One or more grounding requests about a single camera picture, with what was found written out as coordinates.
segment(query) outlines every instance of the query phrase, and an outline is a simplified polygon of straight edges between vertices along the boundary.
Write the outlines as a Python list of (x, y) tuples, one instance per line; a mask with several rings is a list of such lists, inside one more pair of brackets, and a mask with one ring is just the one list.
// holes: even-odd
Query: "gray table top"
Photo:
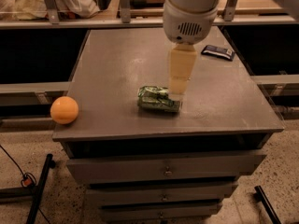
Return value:
[(140, 87), (167, 87), (167, 52), (174, 45), (163, 29), (92, 30), (67, 94), (78, 102), (78, 118), (69, 125), (57, 124), (53, 140), (282, 131), (282, 122), (239, 58), (229, 62), (203, 56), (207, 44), (230, 48), (217, 27), (195, 45), (199, 55), (175, 115), (137, 106)]

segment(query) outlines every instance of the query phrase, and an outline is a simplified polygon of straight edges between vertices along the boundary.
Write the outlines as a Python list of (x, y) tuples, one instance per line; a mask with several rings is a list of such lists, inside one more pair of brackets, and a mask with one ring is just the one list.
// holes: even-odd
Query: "speaker grille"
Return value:
[(197, 35), (202, 31), (202, 28), (199, 24), (184, 22), (178, 26), (178, 29), (183, 35)]

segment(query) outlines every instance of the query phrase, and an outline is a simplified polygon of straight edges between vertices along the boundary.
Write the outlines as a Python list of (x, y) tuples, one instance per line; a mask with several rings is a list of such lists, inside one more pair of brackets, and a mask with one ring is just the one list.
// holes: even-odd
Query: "black cable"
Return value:
[[(23, 180), (21, 181), (21, 186), (23, 188), (32, 188), (36, 185), (36, 178), (33, 174), (31, 173), (24, 173), (21, 169), (21, 167), (19, 166), (19, 164), (7, 153), (7, 151), (0, 145), (0, 148), (3, 149), (3, 151), (8, 155), (8, 157), (16, 164), (16, 166), (19, 168), (22, 178)], [(29, 178), (32, 181), (32, 185), (29, 187), (24, 186), (24, 181), (25, 179)], [(50, 224), (49, 220), (46, 218), (45, 214), (41, 211), (41, 209), (38, 207), (38, 211), (40, 212), (40, 214), (45, 218), (45, 220)]]

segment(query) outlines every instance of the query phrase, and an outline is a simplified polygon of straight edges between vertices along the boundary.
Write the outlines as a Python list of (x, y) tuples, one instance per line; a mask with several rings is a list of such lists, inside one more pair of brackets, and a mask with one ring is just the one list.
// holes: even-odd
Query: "floor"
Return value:
[[(286, 129), (275, 133), (263, 147), (266, 159), (253, 175), (242, 176), (234, 194), (223, 201), (212, 217), (168, 220), (169, 224), (253, 224), (272, 223), (261, 203), (253, 199), (254, 187), (261, 185), (282, 223), (299, 223), (299, 119), (285, 120)], [(104, 223), (94, 207), (84, 200), (85, 188), (69, 174), (62, 146), (51, 140), (54, 123), (50, 119), (7, 119), (0, 126), (0, 143), (25, 172), (38, 180), (46, 155), (53, 154), (51, 169), (40, 209), (51, 224)], [(20, 186), (21, 175), (14, 163), (0, 150), (0, 189)], [(0, 203), (0, 223), (25, 223), (30, 201)], [(47, 223), (37, 213), (36, 223)], [(127, 222), (160, 223), (159, 220)]]

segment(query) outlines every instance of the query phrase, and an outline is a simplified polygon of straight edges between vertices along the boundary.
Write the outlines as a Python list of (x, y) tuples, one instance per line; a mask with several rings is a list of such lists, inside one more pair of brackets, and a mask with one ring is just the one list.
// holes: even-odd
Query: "drawer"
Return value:
[(208, 182), (87, 189), (86, 199), (96, 206), (136, 203), (171, 203), (198, 200), (222, 200), (230, 197), (236, 182)]
[(193, 203), (100, 209), (100, 212), (104, 221), (123, 221), (211, 216), (217, 214), (220, 209), (221, 203)]
[(73, 159), (67, 168), (79, 184), (250, 175), (261, 150)]

